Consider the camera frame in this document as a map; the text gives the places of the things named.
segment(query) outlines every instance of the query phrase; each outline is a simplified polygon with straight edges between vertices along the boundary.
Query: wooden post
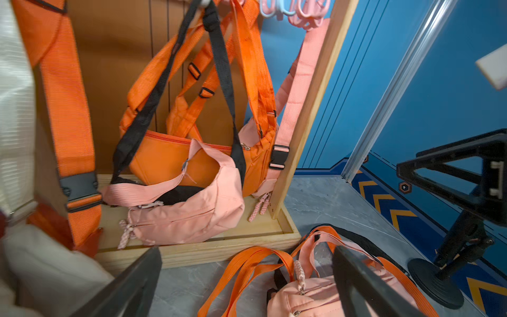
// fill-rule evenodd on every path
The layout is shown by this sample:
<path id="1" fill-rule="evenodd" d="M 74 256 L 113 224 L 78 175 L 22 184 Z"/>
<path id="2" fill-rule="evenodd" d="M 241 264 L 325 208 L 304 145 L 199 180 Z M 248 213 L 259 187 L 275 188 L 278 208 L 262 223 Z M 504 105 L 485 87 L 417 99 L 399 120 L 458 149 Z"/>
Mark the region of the wooden post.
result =
<path id="1" fill-rule="evenodd" d="M 335 68 L 336 60 L 340 54 L 358 1 L 359 0 L 337 0 L 333 6 L 331 21 L 320 51 L 312 83 L 310 84 L 305 103 L 303 104 L 298 123 L 296 124 L 292 136 L 291 150 L 285 162 L 285 169 L 281 172 L 271 196 L 269 212 L 273 219 L 278 217 L 282 209 L 288 187 L 291 185 L 292 177 L 298 166 L 299 158 L 303 153 L 306 140 L 310 134 L 325 89 L 328 86 L 329 79 Z"/>

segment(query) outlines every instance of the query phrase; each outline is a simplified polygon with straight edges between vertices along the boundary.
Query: orange bag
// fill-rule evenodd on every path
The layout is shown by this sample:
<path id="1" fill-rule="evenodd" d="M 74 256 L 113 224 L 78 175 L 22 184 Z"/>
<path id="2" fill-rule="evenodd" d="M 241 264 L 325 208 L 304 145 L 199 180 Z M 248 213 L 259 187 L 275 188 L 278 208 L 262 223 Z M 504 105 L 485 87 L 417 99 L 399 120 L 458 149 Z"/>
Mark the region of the orange bag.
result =
<path id="1" fill-rule="evenodd" d="M 222 20 L 222 34 L 229 24 L 234 31 L 226 42 L 229 62 L 235 57 L 242 70 L 250 108 L 257 123 L 257 130 L 252 131 L 248 144 L 243 145 L 242 152 L 246 167 L 237 166 L 244 175 L 243 196 L 255 192 L 266 176 L 271 150 L 276 134 L 276 105 L 273 85 L 264 60 L 260 31 L 257 24 L 259 4 L 247 1 L 244 8 L 237 0 L 231 1 L 232 11 Z M 212 60 L 209 40 L 189 65 L 189 75 L 178 95 L 175 105 L 167 118 L 167 134 L 148 131 L 148 125 L 155 113 L 165 83 L 182 66 L 192 49 L 204 34 L 201 22 L 187 32 L 187 38 L 174 57 L 172 70 L 164 74 L 171 52 L 176 49 L 176 37 L 173 37 L 152 59 L 139 76 L 128 93 L 128 104 L 121 123 L 120 140 L 114 155 L 114 176 L 112 183 L 119 179 L 120 172 L 130 165 L 131 171 L 145 184 L 152 185 L 175 178 L 181 173 L 182 165 L 192 138 L 202 141 L 195 121 L 202 111 L 207 99 L 213 97 L 219 85 L 216 69 L 213 68 L 201 88 L 199 96 L 189 107 L 183 94 L 192 87 L 204 69 Z M 234 127 L 234 137 L 238 137 Z M 228 146 L 210 145 L 228 155 L 237 156 L 241 149 Z M 218 164 L 202 151 L 197 153 L 188 166 L 188 175 L 181 185 L 199 188 L 207 187 L 218 172 Z"/>

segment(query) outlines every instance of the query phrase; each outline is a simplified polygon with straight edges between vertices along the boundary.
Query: strap buckle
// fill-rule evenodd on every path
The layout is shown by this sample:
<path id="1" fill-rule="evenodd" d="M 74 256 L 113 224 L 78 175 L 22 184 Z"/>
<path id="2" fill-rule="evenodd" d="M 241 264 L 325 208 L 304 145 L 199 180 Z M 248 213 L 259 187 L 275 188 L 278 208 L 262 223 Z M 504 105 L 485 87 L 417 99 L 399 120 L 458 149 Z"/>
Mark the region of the strap buckle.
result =
<path id="1" fill-rule="evenodd" d="M 190 69 L 190 66 L 192 66 L 192 68 L 198 73 L 197 76 L 194 75 L 194 72 Z M 192 77 L 195 79 L 195 80 L 199 80 L 199 78 L 201 78 L 201 71 L 197 68 L 197 66 L 194 64 L 194 63 L 190 63 L 189 66 L 187 67 L 190 75 L 192 75 Z"/>
<path id="2" fill-rule="evenodd" d="M 102 203 L 101 193 L 97 191 L 98 181 L 95 172 L 82 173 L 63 177 L 60 179 L 60 187 L 67 196 L 67 211 L 75 213 L 86 210 Z"/>
<path id="3" fill-rule="evenodd" d="M 271 162 L 269 163 L 270 169 L 283 170 L 285 168 L 285 161 L 288 157 L 290 148 L 285 145 L 275 144 L 273 151 L 271 151 Z"/>
<path id="4" fill-rule="evenodd" d="M 202 88 L 201 88 L 201 91 L 199 92 L 199 97 L 204 98 L 204 99 L 209 99 L 209 98 L 211 98 L 211 97 L 206 97 L 205 95 L 203 95 L 202 93 L 203 93 L 204 91 L 209 92 L 209 93 L 211 94 L 211 97 L 215 95 L 215 92 L 214 92 L 214 91 L 212 91 L 211 89 L 206 88 L 206 87 L 202 87 Z"/>

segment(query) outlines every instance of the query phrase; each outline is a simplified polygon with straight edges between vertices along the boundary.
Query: gray floor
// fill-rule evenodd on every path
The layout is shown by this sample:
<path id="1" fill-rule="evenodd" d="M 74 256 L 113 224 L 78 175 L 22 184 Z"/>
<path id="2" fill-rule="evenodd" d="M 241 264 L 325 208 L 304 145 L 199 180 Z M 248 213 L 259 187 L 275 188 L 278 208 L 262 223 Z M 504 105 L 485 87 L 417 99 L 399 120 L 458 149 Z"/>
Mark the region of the gray floor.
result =
<path id="1" fill-rule="evenodd" d="M 377 213 L 350 185 L 338 177 L 294 178 L 285 199 L 301 234 L 316 224 L 331 223 L 363 235 L 406 268 L 421 255 Z M 331 275 L 330 253 L 321 247 L 315 254 L 321 276 Z M 165 269 L 160 274 L 150 317 L 196 316 L 222 276 L 227 262 Z M 243 293 L 239 317 L 266 316 L 266 291 L 274 287 L 272 273 L 261 275 Z M 232 283 L 215 300 L 209 317 L 221 316 L 229 302 Z M 459 310 L 444 308 L 429 299 L 441 317 L 484 316 L 468 300 Z"/>

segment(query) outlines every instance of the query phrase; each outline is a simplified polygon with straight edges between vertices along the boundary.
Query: black tripod base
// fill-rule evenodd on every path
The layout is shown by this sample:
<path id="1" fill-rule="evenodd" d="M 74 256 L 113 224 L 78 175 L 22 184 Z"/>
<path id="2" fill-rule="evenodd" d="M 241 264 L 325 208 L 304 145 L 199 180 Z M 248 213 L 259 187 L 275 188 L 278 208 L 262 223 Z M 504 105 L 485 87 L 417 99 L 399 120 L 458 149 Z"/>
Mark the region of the black tripod base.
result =
<path id="1" fill-rule="evenodd" d="M 415 283 L 435 302 L 450 309 L 463 306 L 464 298 L 458 286 L 450 278 L 438 279 L 436 275 L 440 269 L 436 265 L 423 259 L 412 259 L 408 267 Z"/>

